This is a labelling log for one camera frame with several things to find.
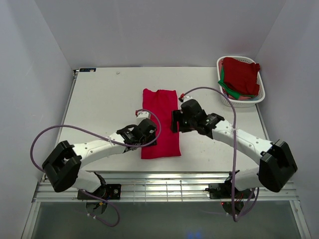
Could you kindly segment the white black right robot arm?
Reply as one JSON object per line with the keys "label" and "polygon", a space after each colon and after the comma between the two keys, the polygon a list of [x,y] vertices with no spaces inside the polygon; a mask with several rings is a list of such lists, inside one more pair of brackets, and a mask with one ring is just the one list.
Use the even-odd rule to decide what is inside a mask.
{"label": "white black right robot arm", "polygon": [[233,147],[257,164],[253,169],[231,174],[225,181],[225,192],[231,198],[257,187],[278,193],[298,169],[285,141],[271,142],[234,129],[224,117],[215,113],[207,114],[195,99],[183,102],[179,110],[172,112],[171,130],[174,133],[196,131]]}

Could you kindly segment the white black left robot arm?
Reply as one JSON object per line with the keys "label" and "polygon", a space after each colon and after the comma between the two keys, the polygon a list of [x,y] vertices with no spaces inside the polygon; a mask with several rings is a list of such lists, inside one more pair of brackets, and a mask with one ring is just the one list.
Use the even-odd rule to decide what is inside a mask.
{"label": "white black left robot arm", "polygon": [[152,145],[156,130],[157,125],[152,120],[143,119],[138,125],[129,125],[116,131],[106,140],[78,144],[62,141],[47,157],[42,169],[55,192],[64,192],[73,187],[100,199],[106,193],[106,182],[97,173],[82,168],[107,156],[133,151],[145,144]]}

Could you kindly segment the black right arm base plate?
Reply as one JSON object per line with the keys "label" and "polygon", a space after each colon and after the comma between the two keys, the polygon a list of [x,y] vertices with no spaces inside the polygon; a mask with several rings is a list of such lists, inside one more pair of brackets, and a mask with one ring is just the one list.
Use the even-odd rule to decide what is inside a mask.
{"label": "black right arm base plate", "polygon": [[[228,183],[210,183],[205,191],[209,193],[210,199],[231,199],[232,186]],[[248,199],[252,194],[252,199],[255,198],[255,193],[250,189],[239,191],[235,188],[234,198],[237,199]]]}

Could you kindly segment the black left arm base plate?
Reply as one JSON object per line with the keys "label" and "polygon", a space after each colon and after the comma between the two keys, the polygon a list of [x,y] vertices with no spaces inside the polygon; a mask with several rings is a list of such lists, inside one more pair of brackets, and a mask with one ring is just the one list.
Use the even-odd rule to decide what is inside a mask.
{"label": "black left arm base plate", "polygon": [[[90,194],[105,200],[119,200],[121,197],[121,188],[121,184],[106,184],[100,186],[97,190]],[[86,195],[83,191],[78,190],[77,199],[93,200],[94,198]]]}

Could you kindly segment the bright red t shirt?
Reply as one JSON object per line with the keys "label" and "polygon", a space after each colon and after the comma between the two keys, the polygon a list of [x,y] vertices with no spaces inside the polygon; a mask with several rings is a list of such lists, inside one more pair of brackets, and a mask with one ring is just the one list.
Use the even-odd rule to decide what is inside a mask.
{"label": "bright red t shirt", "polygon": [[158,139],[156,145],[142,148],[141,159],[181,156],[179,134],[171,131],[172,112],[178,109],[176,91],[144,89],[142,107],[154,113],[151,120],[157,125]]}

